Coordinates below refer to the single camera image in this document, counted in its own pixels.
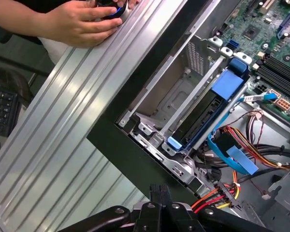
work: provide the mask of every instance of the screw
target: screw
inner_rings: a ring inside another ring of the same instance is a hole
[[[179,205],[178,204],[172,204],[172,207],[174,208],[174,209],[179,209]]]
[[[269,44],[266,44],[266,43],[265,43],[265,44],[263,44],[262,47],[263,47],[264,49],[265,49],[265,48],[268,48],[268,47],[269,47]]]
[[[214,211],[211,210],[211,209],[205,209],[205,212],[209,215],[213,215],[214,214]]]
[[[117,214],[123,214],[124,212],[125,211],[123,209],[121,209],[121,208],[118,208],[118,209],[115,210],[115,213],[117,213]]]
[[[147,207],[148,207],[148,208],[151,208],[151,209],[152,209],[152,208],[155,208],[155,206],[154,206],[153,204],[148,204]]]

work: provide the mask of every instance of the person's hand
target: person's hand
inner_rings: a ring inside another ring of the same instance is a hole
[[[117,4],[118,4],[119,7],[123,7],[123,6],[124,6],[124,3],[125,3],[126,1],[128,1],[128,2],[129,2],[129,8],[130,8],[130,9],[133,9],[134,6],[135,6],[137,3],[139,3],[141,0],[113,0],[113,1],[114,1],[114,2],[117,2]]]
[[[116,7],[95,7],[91,1],[69,1],[39,18],[41,37],[75,47],[93,47],[116,32],[120,18],[94,22],[116,13]]]

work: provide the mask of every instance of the green circuit board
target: green circuit board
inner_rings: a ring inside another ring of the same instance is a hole
[[[225,42],[230,39],[237,41],[240,44],[240,49],[251,56],[254,61],[258,59],[257,53],[265,50],[263,45],[268,44],[273,56],[290,66],[290,61],[286,62],[284,60],[286,55],[290,55],[290,37],[283,41],[277,38],[278,27],[289,14],[290,7],[276,0],[266,15],[254,10],[249,16],[245,16],[245,10],[249,2],[250,0],[243,0],[227,19],[226,24],[228,26],[221,37],[222,40]],[[265,22],[266,18],[269,18],[272,22],[270,24]],[[256,29],[256,32],[258,32],[252,35],[251,39],[245,37],[245,32],[249,28]],[[290,25],[285,31],[290,34]]]
[[[267,14],[261,14],[260,10],[254,9],[251,11],[249,16],[247,16],[245,10],[250,2],[251,0],[243,0],[238,5],[226,20],[224,24],[224,32],[220,38],[225,44],[230,39],[238,42],[239,48],[237,51],[242,51],[252,57],[254,60],[252,64],[259,59],[257,56],[259,52],[264,52],[269,48],[272,51],[271,55],[273,57],[290,67],[290,59],[288,61],[286,60],[286,56],[290,57],[290,36],[283,40],[277,38],[278,27],[290,13],[290,7],[285,6],[281,1],[276,0]],[[285,32],[290,35],[290,24]],[[267,90],[276,90],[274,87],[268,85],[268,83],[263,82],[262,80],[256,83],[254,81],[255,78],[255,76],[252,77],[248,83],[248,94],[259,94],[254,90],[260,85],[266,86]],[[282,94],[281,97],[290,102],[289,96]],[[290,109],[283,111],[273,102],[263,102],[262,106],[266,111],[274,113],[290,125]]]

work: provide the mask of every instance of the finger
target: finger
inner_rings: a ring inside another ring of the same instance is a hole
[[[133,9],[137,3],[139,3],[141,0],[130,0],[129,1],[129,9]]]
[[[96,6],[95,0],[88,0],[88,1],[74,0],[73,2],[75,6],[78,8],[92,8]]]
[[[117,28],[121,24],[122,20],[120,18],[114,18],[110,20],[103,20],[101,22],[83,22],[82,29],[83,33],[99,33]]]
[[[127,0],[113,0],[113,2],[117,2],[119,7],[123,7]]]
[[[79,9],[79,19],[90,21],[97,18],[104,18],[117,12],[116,7],[95,7]]]
[[[117,28],[113,28],[100,33],[82,34],[82,39],[86,46],[96,46],[113,35],[116,31]]]

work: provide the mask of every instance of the memory slot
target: memory slot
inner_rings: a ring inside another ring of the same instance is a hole
[[[288,65],[273,57],[268,58],[264,65],[284,79],[290,80],[290,67]]]
[[[281,90],[290,96],[290,81],[274,73],[265,66],[261,66],[256,72],[264,81],[268,82],[274,89]]]

